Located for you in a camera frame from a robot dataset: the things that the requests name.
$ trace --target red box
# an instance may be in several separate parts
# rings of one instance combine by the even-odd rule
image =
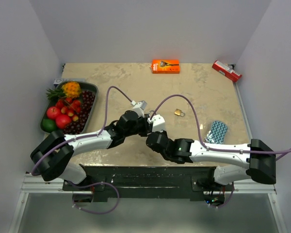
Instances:
[[[213,63],[212,68],[214,68],[216,71],[220,72],[221,74],[225,75],[227,78],[231,79],[233,82],[237,82],[238,79],[242,77],[241,74],[235,72],[232,68],[228,67],[222,62],[219,62],[218,60],[216,60]]]

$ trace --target fruit tray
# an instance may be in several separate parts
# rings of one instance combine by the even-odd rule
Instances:
[[[57,89],[61,88],[65,83],[67,83],[67,82],[62,82],[61,84],[59,84],[59,85],[57,86]],[[89,121],[90,121],[90,119],[91,119],[91,116],[92,116],[92,114],[93,114],[93,111],[94,111],[94,108],[95,108],[95,105],[96,105],[97,96],[98,96],[98,88],[97,88],[96,85],[91,84],[91,83],[85,83],[85,82],[78,82],[78,83],[79,83],[80,88],[81,88],[82,91],[90,91],[90,92],[93,93],[93,96],[94,96],[94,102],[93,102],[93,105],[92,105],[92,107],[91,107],[91,109],[90,109],[90,111],[89,111],[89,113],[88,113],[88,118],[87,118],[87,120],[86,120],[86,122],[85,122],[85,125],[84,125],[84,127],[83,127],[83,130],[81,131],[81,133],[84,133],[84,132],[86,131],[87,127],[88,127],[88,123],[89,123]],[[77,100],[80,100],[80,101],[83,103],[82,94],[80,95],[79,98],[77,98]],[[41,130],[42,130],[43,132],[45,132],[45,133],[48,133],[48,132],[46,132],[46,131],[43,130],[43,126],[42,126],[43,119],[47,119],[47,118],[48,118],[48,117],[47,117],[47,110],[48,110],[50,107],[55,106],[56,102],[57,102],[56,100],[51,100],[51,101],[48,103],[48,106],[47,106],[47,108],[46,108],[46,110],[45,110],[45,112],[44,112],[44,115],[43,115],[42,119],[41,119],[41,122],[40,122],[40,128],[41,128]]]

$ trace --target white wall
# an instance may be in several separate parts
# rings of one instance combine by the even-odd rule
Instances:
[[[237,70],[253,137],[291,147],[291,0],[272,0]],[[291,233],[291,154],[277,162],[279,204]]]
[[[44,91],[59,60],[28,0],[0,0],[0,233],[8,231],[31,151],[42,139]]]
[[[235,63],[270,0],[30,0],[65,62]]]

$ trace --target blue pouch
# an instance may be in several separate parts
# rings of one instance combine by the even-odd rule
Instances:
[[[221,121],[215,120],[206,135],[206,142],[213,144],[223,144],[227,133],[227,125]]]

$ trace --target glass panel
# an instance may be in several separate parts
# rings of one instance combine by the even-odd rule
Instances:
[[[31,194],[20,233],[277,233],[266,194],[236,194],[222,209],[204,202],[121,199],[110,214],[93,215],[71,208],[71,194]],[[91,203],[107,210],[115,204]]]

